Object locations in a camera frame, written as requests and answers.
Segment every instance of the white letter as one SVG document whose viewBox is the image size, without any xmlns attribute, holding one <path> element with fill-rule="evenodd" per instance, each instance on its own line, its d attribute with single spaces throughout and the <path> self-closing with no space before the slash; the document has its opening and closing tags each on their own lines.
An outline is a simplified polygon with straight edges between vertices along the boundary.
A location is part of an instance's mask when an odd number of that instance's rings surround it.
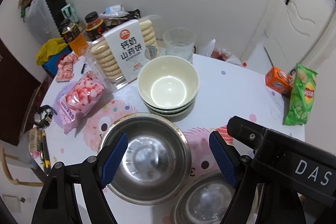
<svg viewBox="0 0 336 224">
<path fill-rule="evenodd" d="M 316 177 L 317 177 L 317 173 L 318 173 L 318 171 L 319 171 L 319 167 L 317 166 L 317 167 L 315 168 L 315 170 L 309 175 L 308 178 L 313 177 L 313 178 L 314 178 L 314 181 L 316 181 Z"/>
<path fill-rule="evenodd" d="M 328 184 L 328 182 L 329 182 L 329 178 L 327 178 L 327 175 L 332 175 L 332 173 L 330 171 L 328 171 L 327 173 L 325 173 L 325 175 L 324 175 L 325 182 L 320 182 L 321 185 L 323 185 L 323 186 L 326 186 Z"/>
<path fill-rule="evenodd" d="M 303 168 L 302 172 L 299 172 L 299 169 L 300 169 L 300 166 L 301 166 L 302 163 L 304 163 L 304 168 Z M 306 170 L 306 168 L 307 168 L 307 162 L 304 161 L 304 160 L 300 160 L 300 163 L 299 163 L 298 167 L 296 168 L 295 173 L 297 173 L 299 175 L 302 175 L 303 172 Z"/>
</svg>

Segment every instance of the blue gripper pad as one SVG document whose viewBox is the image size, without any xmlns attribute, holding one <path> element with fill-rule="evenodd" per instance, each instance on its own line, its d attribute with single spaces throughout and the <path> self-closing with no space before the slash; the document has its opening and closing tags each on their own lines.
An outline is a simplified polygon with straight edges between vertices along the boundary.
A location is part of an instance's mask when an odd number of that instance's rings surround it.
<svg viewBox="0 0 336 224">
<path fill-rule="evenodd" d="M 233 188 L 236 188 L 238 185 L 238 179 L 236 178 L 235 166 L 213 132 L 209 136 L 209 147 L 225 181 Z"/>
<path fill-rule="evenodd" d="M 123 133 L 102 167 L 100 185 L 102 189 L 110 184 L 117 172 L 128 146 L 127 134 Z"/>
</svg>

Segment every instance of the wooden chair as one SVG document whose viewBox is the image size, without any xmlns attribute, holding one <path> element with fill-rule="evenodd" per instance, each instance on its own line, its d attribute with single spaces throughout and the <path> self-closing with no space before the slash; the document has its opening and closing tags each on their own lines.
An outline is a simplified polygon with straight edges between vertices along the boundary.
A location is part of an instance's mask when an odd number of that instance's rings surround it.
<svg viewBox="0 0 336 224">
<path fill-rule="evenodd" d="M 13 160 L 19 160 L 18 157 L 12 156 L 5 154 L 5 148 L 1 149 L 1 162 L 2 162 L 2 169 L 3 172 L 5 173 L 6 178 L 14 185 L 25 185 L 25 186 L 35 186 L 35 187 L 42 187 L 43 182 L 21 182 L 18 179 L 13 179 L 11 173 L 9 172 L 7 162 L 6 162 L 6 157 L 13 159 Z"/>
</svg>

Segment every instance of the dark brown door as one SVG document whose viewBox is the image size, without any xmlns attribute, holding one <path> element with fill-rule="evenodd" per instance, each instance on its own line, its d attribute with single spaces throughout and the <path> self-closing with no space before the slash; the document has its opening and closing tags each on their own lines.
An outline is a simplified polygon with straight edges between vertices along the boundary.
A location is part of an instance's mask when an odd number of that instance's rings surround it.
<svg viewBox="0 0 336 224">
<path fill-rule="evenodd" d="M 17 145 L 32 95 L 40 86 L 0 39 L 0 139 Z"/>
</svg>

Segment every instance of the cartoon tablecloth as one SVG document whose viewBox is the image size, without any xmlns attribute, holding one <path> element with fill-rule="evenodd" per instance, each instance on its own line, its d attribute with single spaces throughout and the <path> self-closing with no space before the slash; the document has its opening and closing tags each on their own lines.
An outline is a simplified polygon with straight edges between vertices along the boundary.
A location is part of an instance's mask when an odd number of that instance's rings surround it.
<svg viewBox="0 0 336 224">
<path fill-rule="evenodd" d="M 53 82 L 42 105 L 56 108 L 59 98 L 71 89 L 81 77 L 84 58 L 74 66 L 75 77 L 70 83 Z M 235 115 L 276 131 L 305 140 L 303 126 L 283 126 L 285 106 L 288 101 L 266 87 L 264 76 L 246 68 L 220 60 L 194 55 L 194 67 L 199 74 L 200 87 L 194 107 L 182 117 L 172 120 L 185 134 L 192 151 L 190 179 L 205 172 L 218 169 L 209 149 L 208 136 L 218 130 L 227 142 L 232 139 L 226 133 L 226 124 Z M 45 130 L 51 165 L 62 161 L 65 165 L 83 162 L 88 156 L 96 155 L 99 142 L 111 123 L 127 114 L 149 112 L 137 91 L 137 82 L 114 94 L 105 93 L 98 104 L 82 120 L 78 128 L 63 133 L 54 116 Z M 233 140 L 241 154 L 251 154 L 251 149 Z M 83 223 L 90 223 L 85 209 L 80 185 L 75 185 L 77 201 Z M 175 198 L 159 205 L 140 206 L 117 197 L 108 188 L 104 189 L 107 202 L 119 224 L 169 224 L 170 209 Z"/>
</svg>

